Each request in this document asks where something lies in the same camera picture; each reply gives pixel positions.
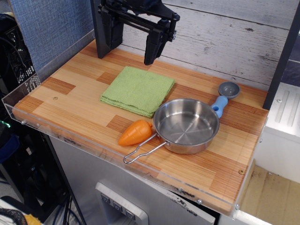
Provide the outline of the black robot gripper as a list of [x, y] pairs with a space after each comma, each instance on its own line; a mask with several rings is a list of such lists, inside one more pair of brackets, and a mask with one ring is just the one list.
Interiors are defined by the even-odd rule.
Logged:
[[160, 0], [105, 0], [117, 14], [102, 16], [105, 41], [110, 49], [122, 43], [124, 24], [149, 33], [146, 40], [144, 64], [151, 65], [159, 58], [167, 41], [176, 37], [176, 22], [180, 16]]

